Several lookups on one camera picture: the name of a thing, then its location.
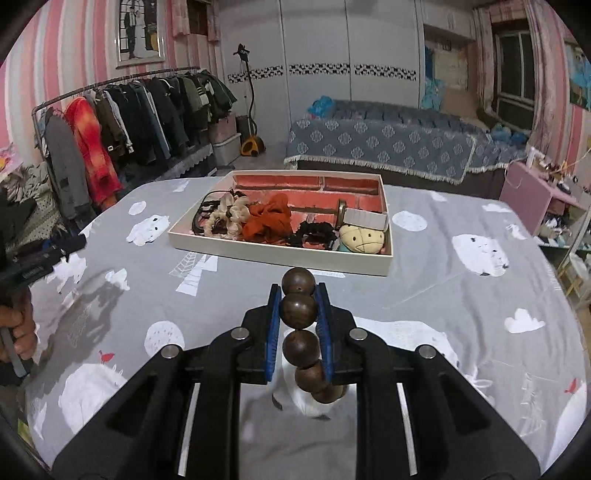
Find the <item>black and white mosaic trim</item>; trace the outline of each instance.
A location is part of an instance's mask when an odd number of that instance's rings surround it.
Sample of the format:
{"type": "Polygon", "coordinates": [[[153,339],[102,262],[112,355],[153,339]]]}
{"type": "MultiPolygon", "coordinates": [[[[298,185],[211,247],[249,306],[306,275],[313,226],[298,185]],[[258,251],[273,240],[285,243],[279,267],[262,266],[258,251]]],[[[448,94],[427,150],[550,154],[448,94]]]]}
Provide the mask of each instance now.
{"type": "MultiPolygon", "coordinates": [[[[261,69],[251,70],[251,77],[253,80],[281,77],[283,74],[283,65],[275,65],[273,67],[264,67],[261,69]]],[[[228,75],[228,83],[240,83],[246,82],[247,80],[246,73],[231,73],[228,75]]]]}
{"type": "Polygon", "coordinates": [[[355,65],[355,75],[370,75],[372,77],[388,77],[397,78],[401,80],[417,81],[416,70],[408,70],[400,67],[384,66],[384,65],[369,65],[359,64],[355,65]]]}
{"type": "Polygon", "coordinates": [[[290,65],[290,75],[348,75],[348,63],[296,63],[290,65]]]}

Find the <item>blue gripper pad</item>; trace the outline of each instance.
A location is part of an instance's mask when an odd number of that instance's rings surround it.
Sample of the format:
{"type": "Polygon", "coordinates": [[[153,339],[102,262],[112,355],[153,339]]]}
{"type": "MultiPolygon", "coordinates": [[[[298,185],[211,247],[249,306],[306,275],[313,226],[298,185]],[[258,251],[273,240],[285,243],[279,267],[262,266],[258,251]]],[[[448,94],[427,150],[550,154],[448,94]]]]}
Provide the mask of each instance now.
{"type": "Polygon", "coordinates": [[[316,319],[316,335],[320,339],[320,352],[322,353],[322,366],[324,376],[328,382],[332,381],[335,370],[332,358],[332,341],[330,338],[329,323],[326,318],[326,309],[330,308],[329,297],[326,293],[326,286],[321,283],[316,285],[314,299],[318,304],[318,318],[316,319]]]}
{"type": "Polygon", "coordinates": [[[275,298],[272,300],[271,321],[269,323],[269,332],[265,344],[265,377],[268,382],[273,379],[275,371],[275,359],[277,357],[277,343],[279,338],[279,302],[281,301],[281,289],[278,285],[273,285],[271,292],[275,290],[275,298]]]}

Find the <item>pink desk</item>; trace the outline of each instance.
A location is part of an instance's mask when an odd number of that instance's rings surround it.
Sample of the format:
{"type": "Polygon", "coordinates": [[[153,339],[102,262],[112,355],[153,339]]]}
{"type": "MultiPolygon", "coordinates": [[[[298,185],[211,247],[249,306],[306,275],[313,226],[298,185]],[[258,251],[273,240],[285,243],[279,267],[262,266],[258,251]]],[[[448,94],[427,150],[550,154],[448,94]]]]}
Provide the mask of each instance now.
{"type": "Polygon", "coordinates": [[[539,174],[537,170],[528,168],[525,163],[512,163],[499,198],[513,209],[532,235],[542,223],[553,198],[567,205],[582,208],[576,198],[551,187],[539,177],[539,174]]]}

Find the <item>wall picture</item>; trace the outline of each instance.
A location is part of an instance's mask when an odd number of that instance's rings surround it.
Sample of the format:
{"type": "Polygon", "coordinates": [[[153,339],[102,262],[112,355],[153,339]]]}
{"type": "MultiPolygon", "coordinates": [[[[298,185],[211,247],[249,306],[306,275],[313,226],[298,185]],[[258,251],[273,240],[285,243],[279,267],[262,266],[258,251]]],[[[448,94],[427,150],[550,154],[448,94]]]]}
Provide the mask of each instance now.
{"type": "Polygon", "coordinates": [[[591,63],[579,45],[566,43],[569,63],[570,102],[591,110],[591,63]]]}
{"type": "Polygon", "coordinates": [[[117,68],[164,61],[161,0],[119,0],[117,68]]]}

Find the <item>gray coat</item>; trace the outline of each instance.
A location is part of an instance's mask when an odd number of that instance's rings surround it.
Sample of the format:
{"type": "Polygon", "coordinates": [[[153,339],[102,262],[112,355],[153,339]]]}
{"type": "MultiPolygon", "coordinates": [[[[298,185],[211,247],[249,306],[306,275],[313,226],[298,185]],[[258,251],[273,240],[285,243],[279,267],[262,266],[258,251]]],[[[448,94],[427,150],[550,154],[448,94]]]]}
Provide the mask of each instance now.
{"type": "Polygon", "coordinates": [[[46,116],[45,141],[56,177],[61,213],[73,219],[90,205],[84,158],[69,125],[63,118],[50,112],[46,116]]]}

